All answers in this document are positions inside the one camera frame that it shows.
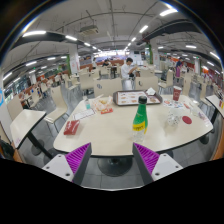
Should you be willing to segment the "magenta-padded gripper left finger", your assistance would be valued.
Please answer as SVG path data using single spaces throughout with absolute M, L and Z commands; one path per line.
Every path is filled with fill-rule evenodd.
M 91 144 L 87 143 L 66 155 L 56 155 L 43 167 L 43 170 L 80 185 L 91 153 Z

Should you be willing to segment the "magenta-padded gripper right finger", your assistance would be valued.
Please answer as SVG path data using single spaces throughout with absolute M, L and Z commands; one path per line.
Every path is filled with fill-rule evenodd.
M 182 169 L 167 153 L 158 154 L 137 143 L 133 144 L 132 152 L 145 185 Z

